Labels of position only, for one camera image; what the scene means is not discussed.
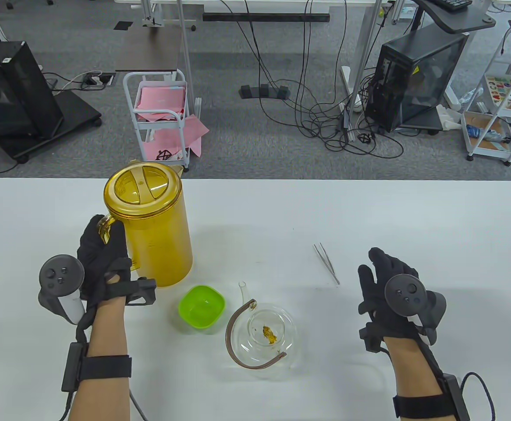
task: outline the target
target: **floor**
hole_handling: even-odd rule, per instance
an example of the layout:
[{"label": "floor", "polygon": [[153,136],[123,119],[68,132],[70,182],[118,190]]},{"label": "floor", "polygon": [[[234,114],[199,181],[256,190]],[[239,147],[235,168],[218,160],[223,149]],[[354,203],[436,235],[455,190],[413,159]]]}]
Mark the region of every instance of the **floor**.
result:
[{"label": "floor", "polygon": [[[124,36],[113,27],[119,20],[140,19],[139,11],[112,0],[57,0],[53,6],[47,6],[45,0],[16,0],[14,4],[15,9],[8,11],[0,0],[0,22],[7,37],[26,40],[46,71],[67,77],[85,70],[112,70]],[[185,12],[187,17],[200,18],[202,8],[188,7]],[[354,51],[363,12],[363,8],[348,9],[340,65],[347,64]],[[458,64],[453,82],[458,95],[476,85],[511,19],[511,13],[494,16],[497,26],[478,34],[467,60]],[[339,73],[334,72],[344,24],[344,9],[332,8],[328,24],[312,25],[306,84],[321,102],[332,103],[345,96]],[[386,25],[370,66],[376,63],[380,45],[402,34],[406,26],[407,21]],[[302,62],[302,24],[257,23],[254,28],[273,77],[297,80]],[[459,131],[413,138],[396,135],[404,154],[393,160],[330,152],[320,140],[308,139],[296,128],[268,120],[256,100],[239,98],[241,85],[257,86],[258,68],[236,24],[200,21],[197,31],[189,32],[188,37],[195,92],[203,97],[202,121],[211,131],[203,137],[202,156],[193,158],[185,177],[511,180],[511,167],[498,160],[476,157],[467,162]],[[506,51],[511,53],[511,43],[506,44]],[[295,84],[289,86],[296,92]],[[103,126],[65,138],[2,176],[108,177],[139,158],[121,80],[102,92],[79,94],[103,114]],[[263,104],[275,119],[294,122],[294,112],[282,102],[266,100]],[[376,152],[389,156],[398,148],[383,139]],[[0,170],[11,165],[0,150]]]}]

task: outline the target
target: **keyboard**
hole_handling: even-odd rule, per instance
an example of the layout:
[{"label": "keyboard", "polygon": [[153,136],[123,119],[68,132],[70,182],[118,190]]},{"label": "keyboard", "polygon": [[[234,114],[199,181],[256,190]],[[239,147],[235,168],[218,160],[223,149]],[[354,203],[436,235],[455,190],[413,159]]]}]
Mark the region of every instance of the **keyboard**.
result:
[{"label": "keyboard", "polygon": [[429,0],[432,4],[448,10],[449,12],[456,12],[470,6],[472,0]]}]

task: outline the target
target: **plastic bottle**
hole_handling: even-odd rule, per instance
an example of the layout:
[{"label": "plastic bottle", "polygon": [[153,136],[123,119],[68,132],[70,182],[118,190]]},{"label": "plastic bottle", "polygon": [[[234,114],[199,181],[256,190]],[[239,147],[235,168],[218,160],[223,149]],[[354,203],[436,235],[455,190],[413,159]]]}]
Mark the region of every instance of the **plastic bottle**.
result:
[{"label": "plastic bottle", "polygon": [[[467,124],[466,128],[468,129],[468,135],[470,136],[470,138],[478,139],[479,135],[482,132],[481,128],[477,128],[470,124]],[[507,138],[504,135],[502,135],[501,133],[496,132],[495,130],[489,129],[487,131],[486,135],[483,137],[483,140],[488,140],[489,142],[504,142],[507,140]]]}]

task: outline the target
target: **hand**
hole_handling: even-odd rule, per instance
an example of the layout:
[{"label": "hand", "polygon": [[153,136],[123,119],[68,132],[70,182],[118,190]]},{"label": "hand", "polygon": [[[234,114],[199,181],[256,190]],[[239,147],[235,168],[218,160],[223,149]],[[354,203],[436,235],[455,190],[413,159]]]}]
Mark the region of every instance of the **hand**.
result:
[{"label": "hand", "polygon": [[81,237],[77,258],[85,269],[81,298],[87,301],[87,309],[103,301],[106,282],[115,275],[123,282],[131,280],[131,259],[127,255],[125,229],[120,221],[110,228],[110,240],[104,244],[98,233],[98,223],[103,215],[95,215]]},{"label": "hand", "polygon": [[386,303],[384,288],[394,275],[406,273],[419,277],[417,271],[403,261],[389,256],[377,247],[368,252],[368,257],[376,270],[376,282],[372,270],[362,264],[359,266],[359,280],[363,302],[359,304],[359,314],[368,313],[372,323],[366,324],[368,335],[383,339],[386,337],[418,339],[415,325],[406,317],[396,314]]}]

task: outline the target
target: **yellow pitcher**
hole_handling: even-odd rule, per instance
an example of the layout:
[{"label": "yellow pitcher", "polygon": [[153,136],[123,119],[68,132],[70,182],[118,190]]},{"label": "yellow pitcher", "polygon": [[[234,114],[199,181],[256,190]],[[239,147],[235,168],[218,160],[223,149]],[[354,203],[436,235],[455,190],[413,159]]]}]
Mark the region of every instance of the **yellow pitcher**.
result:
[{"label": "yellow pitcher", "polygon": [[193,264],[191,239],[180,177],[156,162],[133,162],[114,174],[103,189],[109,213],[99,223],[106,243],[110,226],[123,222],[131,270],[156,285],[181,281]]}]

